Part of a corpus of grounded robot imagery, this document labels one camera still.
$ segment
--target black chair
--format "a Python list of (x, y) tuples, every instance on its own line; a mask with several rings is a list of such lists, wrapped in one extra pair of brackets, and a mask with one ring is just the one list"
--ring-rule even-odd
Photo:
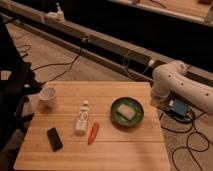
[[(32, 119), (33, 114), (21, 116), (24, 102), (42, 84), (34, 79), (30, 66), (21, 58), (0, 15), (0, 150), (17, 128), (26, 133), (23, 124)], [(8, 78), (3, 79), (2, 71), (10, 73)]]

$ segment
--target floor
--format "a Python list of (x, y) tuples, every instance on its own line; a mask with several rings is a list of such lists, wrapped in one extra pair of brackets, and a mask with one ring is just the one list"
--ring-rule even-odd
[[(20, 47), (22, 45), (30, 45), (31, 49), (27, 50), (28, 56), (24, 58), (25, 61), (32, 62), (32, 68), (36, 68), (41, 65), (49, 64), (49, 63), (61, 63), (61, 62), (69, 62), (72, 61), (77, 54), (64, 49), (52, 42), (49, 42), (42, 37), (35, 35), (31, 32), (28, 32), (20, 27), (17, 27), (13, 24), (8, 24), (9, 32), (18, 47), (19, 51), (26, 51), (26, 47)], [(47, 81), (55, 77), (57, 74), (62, 73), (65, 70), (66, 66), (52, 66), (46, 67), (36, 72), (36, 79), (39, 81)], [(101, 64), (95, 63), (91, 60), (86, 59), (85, 57), (79, 57), (76, 63), (73, 65), (72, 69), (67, 72), (62, 77), (58, 78), (58, 80), (87, 80), (87, 81), (132, 81), (127, 76), (121, 75), (119, 73), (114, 72), (113, 70), (102, 66)], [(38, 102), (37, 95), (30, 96), (31, 103), (26, 106), (24, 114), (29, 111), (34, 111), (35, 106)], [(181, 171), (199, 171), (201, 170), (196, 162), (193, 160), (192, 156), (189, 152), (192, 152), (193, 156), (197, 159), (199, 164), (204, 171), (213, 170), (213, 146), (210, 145), (209, 149), (205, 152), (196, 152), (205, 150), (208, 147), (208, 143), (206, 141), (206, 137), (210, 141), (213, 141), (213, 118), (208, 115), (203, 115), (195, 120), (195, 125), (197, 130), (202, 133), (202, 135), (193, 133), (195, 128), (190, 130), (187, 133), (174, 133), (167, 129), (171, 129), (173, 131), (185, 131), (190, 125), (180, 124), (174, 120), (172, 120), (167, 115), (163, 115), (161, 117), (161, 124), (164, 127), (162, 129), (165, 143), (169, 155), (169, 159), (171, 161), (171, 170), (175, 171), (174, 164), (172, 162), (172, 153), (175, 149), (180, 148), (174, 154), (174, 162), (175, 165)], [(186, 147), (187, 137), (190, 135), (188, 139), (189, 147), (191, 150), (184, 148)], [(20, 132), (16, 132), (14, 137), (11, 139), (10, 143), (7, 145), (5, 150), (16, 148), (20, 146), (23, 140), (23, 135)]]

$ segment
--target power cord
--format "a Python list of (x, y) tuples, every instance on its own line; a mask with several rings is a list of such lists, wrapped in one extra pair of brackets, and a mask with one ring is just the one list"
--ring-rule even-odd
[(59, 74), (59, 75), (53, 77), (52, 79), (43, 82), (42, 84), (45, 84), (45, 83), (47, 83), (47, 82), (49, 82), (49, 81), (54, 81), (54, 80), (56, 80), (57, 78), (63, 76), (63, 75), (64, 75), (65, 73), (67, 73), (68, 71), (70, 71), (70, 70), (72, 69), (72, 66), (74, 65), (74, 63), (75, 63), (75, 62), (77, 61), (77, 59), (81, 56), (82, 49), (83, 49), (83, 47), (81, 46), (78, 55), (75, 57), (75, 59), (74, 59), (72, 62), (70, 62), (70, 66), (68, 67), (68, 69), (66, 69), (66, 70), (65, 70), (64, 72), (62, 72), (61, 74)]
[(77, 61), (77, 59), (81, 56), (81, 53), (82, 53), (82, 50), (83, 50), (83, 46), (88, 42), (88, 41), (83, 41), (84, 39), (82, 39), (82, 45), (80, 47), (80, 50), (79, 50), (79, 53), (77, 54), (77, 56), (74, 58), (74, 60), (70, 61), (70, 62), (65, 62), (65, 63), (52, 63), (52, 64), (46, 64), (46, 65), (42, 65), (42, 66), (39, 66), (37, 68), (34, 68), (33, 71), (37, 71), (39, 69), (42, 69), (42, 68), (46, 68), (46, 67), (50, 67), (50, 66), (60, 66), (60, 65), (68, 65), (69, 67), (62, 73), (56, 75), (55, 77), (53, 77), (52, 79), (48, 80), (48, 81), (44, 81), (42, 84), (45, 84), (49, 81), (54, 81), (56, 80), (57, 78), (63, 76), (65, 73), (67, 73), (68, 71), (70, 71), (72, 69), (72, 66), (73, 64)]
[[(139, 77), (134, 77), (131, 75), (131, 73), (129, 72), (129, 65), (130, 65), (130, 59), (127, 58), (129, 54), (131, 54), (132, 51), (134, 50), (137, 50), (137, 49), (140, 49), (140, 48), (135, 48), (135, 49), (130, 49), (128, 50), (128, 52), (124, 55), (123, 57), (123, 68), (124, 68), (124, 71), (125, 73), (127, 74), (127, 76), (132, 79), (132, 80), (138, 80), (138, 79), (141, 79), (143, 77), (139, 76)], [(148, 63), (148, 66), (145, 68), (145, 70), (142, 72), (142, 74), (144, 75), (145, 72), (155, 63), (155, 60), (151, 59)]]
[(155, 1), (155, 0), (149, 0), (149, 1), (151, 1), (151, 2), (153, 2), (153, 3), (156, 3), (156, 4), (160, 5), (160, 6), (163, 7), (164, 9), (167, 9), (167, 7), (166, 7), (165, 5), (163, 5), (162, 3), (158, 2), (158, 1)]
[[(175, 154), (176, 154), (177, 151), (179, 151), (179, 150), (187, 149), (188, 152), (189, 152), (189, 154), (191, 155), (192, 159), (195, 161), (195, 163), (196, 163), (197, 166), (199, 167), (199, 169), (200, 169), (201, 171), (203, 171), (203, 169), (202, 169), (200, 163), (199, 163), (199, 162), (197, 161), (197, 159), (195, 158), (193, 152), (199, 152), (199, 153), (200, 153), (200, 152), (205, 152), (205, 151), (207, 151), (207, 150), (210, 148), (210, 144), (213, 145), (213, 142), (211, 142), (211, 141), (207, 138), (207, 136), (206, 136), (205, 134), (203, 134), (202, 132), (200, 132), (200, 131), (196, 128), (195, 121), (196, 121), (198, 118), (200, 118), (201, 116), (203, 116), (203, 115), (205, 114), (205, 112), (202, 112), (202, 113), (199, 114), (198, 116), (195, 116), (195, 113), (194, 113), (194, 111), (193, 111), (192, 109), (190, 109), (189, 112), (190, 112), (190, 115), (188, 116), (188, 118), (190, 118), (190, 120), (187, 120), (187, 121), (186, 121), (186, 120), (181, 121), (181, 120), (179, 120), (179, 119), (177, 119), (177, 118), (175, 118), (175, 117), (171, 117), (171, 115), (168, 114), (168, 112), (162, 112), (161, 115), (160, 115), (160, 117), (159, 117), (159, 120), (161, 120), (161, 119), (163, 118), (164, 114), (166, 114), (168, 117), (172, 118), (173, 120), (177, 121), (178, 123), (181, 123), (181, 124), (190, 124), (190, 125), (191, 125), (190, 128), (187, 129), (187, 130), (185, 130), (185, 131), (176, 131), (176, 130), (172, 130), (172, 129), (169, 129), (169, 128), (165, 128), (165, 127), (162, 126), (162, 129), (167, 130), (167, 131), (170, 131), (170, 132), (173, 132), (173, 133), (181, 133), (181, 134), (182, 134), (182, 133), (188, 133), (188, 132), (190, 132), (190, 131), (194, 128), (195, 131), (194, 131), (194, 132), (191, 132), (191, 133), (187, 136), (187, 139), (186, 139), (186, 146), (178, 147), (178, 148), (176, 148), (176, 149), (172, 152), (172, 163), (173, 163), (175, 169), (179, 171), (180, 169), (178, 168), (177, 164), (175, 163)], [(195, 148), (192, 148), (192, 147), (190, 146), (189, 141), (190, 141), (191, 137), (192, 137), (193, 135), (195, 135), (195, 134), (198, 134), (201, 138), (203, 138), (203, 139), (207, 142), (207, 147), (205, 147), (204, 149), (195, 149)]]

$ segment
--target wooden tabletop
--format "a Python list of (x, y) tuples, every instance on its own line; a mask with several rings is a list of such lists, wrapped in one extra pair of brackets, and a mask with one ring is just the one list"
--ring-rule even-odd
[[(43, 171), (142, 171), (170, 170), (157, 111), (150, 106), (150, 85), (145, 82), (51, 82), (58, 106), (40, 102), (15, 162), (16, 170)], [(112, 124), (110, 108), (119, 97), (132, 97), (144, 108), (141, 123), (131, 129)], [(89, 101), (85, 136), (74, 134), (83, 100)], [(94, 122), (100, 129), (95, 141), (87, 139)], [(56, 127), (63, 148), (53, 152), (47, 130)]]
[[(118, 0), (124, 3), (132, 3), (132, 0)], [(205, 18), (210, 5), (198, 3), (199, 0), (140, 0), (139, 4), (148, 5), (150, 7), (166, 7), (166, 10), (178, 12), (182, 14), (188, 14), (192, 16), (197, 16)]]

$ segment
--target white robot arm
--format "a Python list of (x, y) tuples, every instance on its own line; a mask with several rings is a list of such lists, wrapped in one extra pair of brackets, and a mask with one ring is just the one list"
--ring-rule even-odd
[(207, 114), (213, 115), (213, 87), (186, 78), (186, 72), (187, 67), (181, 61), (173, 61), (155, 68), (151, 97), (162, 102), (167, 99), (170, 91), (173, 91)]

